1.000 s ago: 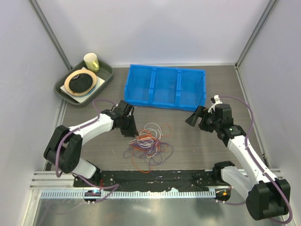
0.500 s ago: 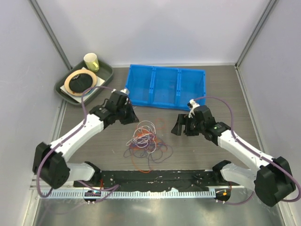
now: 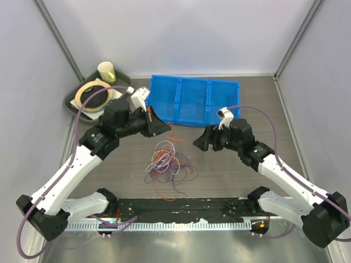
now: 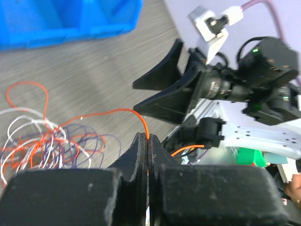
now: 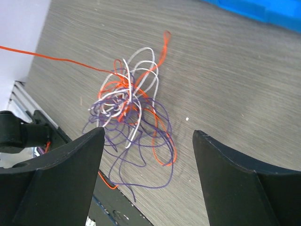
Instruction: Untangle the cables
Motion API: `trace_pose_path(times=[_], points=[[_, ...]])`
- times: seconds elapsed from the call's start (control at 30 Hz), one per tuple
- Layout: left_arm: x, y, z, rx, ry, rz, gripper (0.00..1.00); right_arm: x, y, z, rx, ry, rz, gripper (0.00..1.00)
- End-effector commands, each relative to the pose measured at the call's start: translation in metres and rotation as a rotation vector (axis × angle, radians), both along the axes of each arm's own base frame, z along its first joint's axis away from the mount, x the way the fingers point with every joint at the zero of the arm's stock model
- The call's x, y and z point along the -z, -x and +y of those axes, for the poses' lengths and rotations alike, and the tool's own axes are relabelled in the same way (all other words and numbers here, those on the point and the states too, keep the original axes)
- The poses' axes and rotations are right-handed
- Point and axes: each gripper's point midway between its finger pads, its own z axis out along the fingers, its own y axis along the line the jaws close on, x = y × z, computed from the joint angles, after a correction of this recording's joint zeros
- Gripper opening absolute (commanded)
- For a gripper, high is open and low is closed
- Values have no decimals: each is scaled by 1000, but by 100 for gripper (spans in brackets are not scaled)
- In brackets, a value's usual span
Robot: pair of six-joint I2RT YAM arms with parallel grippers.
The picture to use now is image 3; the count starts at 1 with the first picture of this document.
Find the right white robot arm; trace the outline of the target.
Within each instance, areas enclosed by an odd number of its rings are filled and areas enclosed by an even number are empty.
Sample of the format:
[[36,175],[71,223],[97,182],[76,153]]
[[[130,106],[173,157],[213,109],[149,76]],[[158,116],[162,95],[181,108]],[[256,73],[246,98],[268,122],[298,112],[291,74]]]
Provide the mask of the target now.
[[279,185],[289,197],[266,187],[252,191],[247,208],[253,216],[273,213],[301,228],[320,248],[327,247],[350,226],[347,201],[339,192],[328,193],[291,170],[274,150],[255,139],[245,119],[209,125],[193,142],[201,151],[228,149],[237,152],[243,164]]

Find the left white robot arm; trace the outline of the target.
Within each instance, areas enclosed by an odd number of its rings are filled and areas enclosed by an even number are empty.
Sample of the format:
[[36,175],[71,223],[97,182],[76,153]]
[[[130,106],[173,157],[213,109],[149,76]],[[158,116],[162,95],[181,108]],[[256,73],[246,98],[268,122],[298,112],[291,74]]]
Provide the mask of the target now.
[[21,195],[16,205],[47,241],[58,238],[68,224],[85,217],[100,214],[106,219],[112,218],[118,199],[107,189],[100,188],[80,199],[68,199],[68,196],[90,171],[119,147],[122,138],[138,133],[151,138],[170,130],[151,106],[131,111],[127,100],[114,99],[100,116],[99,124],[85,132],[71,157],[55,175],[31,196]]

